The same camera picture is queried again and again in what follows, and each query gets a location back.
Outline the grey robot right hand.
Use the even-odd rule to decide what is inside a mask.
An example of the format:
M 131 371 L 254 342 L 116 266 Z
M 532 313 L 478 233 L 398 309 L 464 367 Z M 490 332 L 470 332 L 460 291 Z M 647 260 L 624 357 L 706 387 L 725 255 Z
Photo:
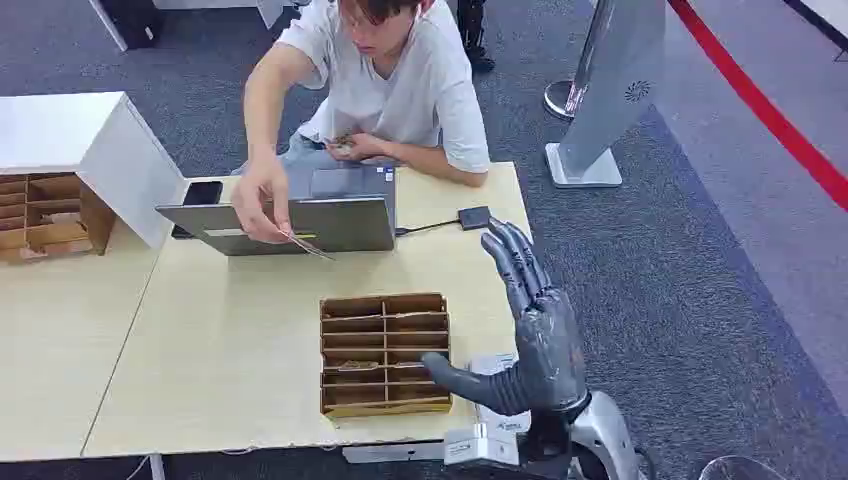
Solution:
M 572 423 L 589 398 L 582 337 L 566 292 L 555 286 L 525 233 L 492 217 L 481 235 L 494 259 L 514 317 L 518 360 L 491 375 L 453 367 L 442 355 L 421 356 L 433 381 L 504 416 L 532 411 Z

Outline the person's left hand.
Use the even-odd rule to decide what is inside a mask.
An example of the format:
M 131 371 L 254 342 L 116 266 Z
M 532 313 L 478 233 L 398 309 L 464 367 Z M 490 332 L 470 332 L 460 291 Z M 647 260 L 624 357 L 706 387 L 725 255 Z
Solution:
M 353 162 L 389 156 L 392 145 L 369 133 L 351 133 L 324 142 L 334 159 Z

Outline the person's right hand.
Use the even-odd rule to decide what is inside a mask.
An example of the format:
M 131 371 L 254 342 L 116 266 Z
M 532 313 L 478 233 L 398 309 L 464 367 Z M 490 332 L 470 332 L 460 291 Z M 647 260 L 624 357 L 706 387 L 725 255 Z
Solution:
M 288 177 L 274 153 L 252 155 L 241 169 L 231 203 L 242 229 L 252 240 L 290 241 Z

